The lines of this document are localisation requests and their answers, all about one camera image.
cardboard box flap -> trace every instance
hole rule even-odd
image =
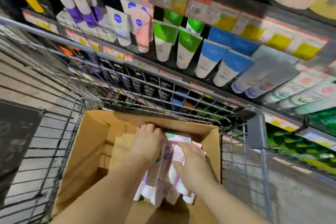
[[[150,116],[139,116],[120,112],[115,112],[114,116],[120,120],[123,120],[133,125],[136,128],[146,123],[153,123],[158,127],[165,128],[167,130],[179,131],[189,134],[197,134],[201,136],[207,136],[214,128],[218,129],[218,127],[214,125],[181,121],[181,120],[171,120]]]

person's right hand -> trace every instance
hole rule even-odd
[[[195,195],[202,197],[208,186],[216,184],[204,152],[193,143],[178,143],[184,154],[184,166],[177,161],[173,165],[183,185]]]

hand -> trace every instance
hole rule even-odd
[[[163,150],[166,140],[161,129],[155,128],[154,124],[142,125],[135,133],[130,153],[143,158],[150,166],[154,164],[160,151]]]
[[[204,152],[192,143],[178,143],[184,154],[184,166],[177,161],[173,165],[183,185],[202,198],[202,192],[208,186],[216,184]]]

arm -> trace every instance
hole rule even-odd
[[[153,124],[141,126],[122,163],[57,215],[51,224],[124,223],[137,188],[163,149],[164,140],[161,130]]]
[[[202,150],[191,143],[178,145],[184,154],[184,166],[174,162],[177,173],[184,186],[204,201],[219,224],[268,224],[215,180]]]

person's left hand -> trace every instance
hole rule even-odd
[[[137,129],[130,154],[144,158],[149,165],[154,164],[163,150],[167,138],[154,124],[145,124]]]

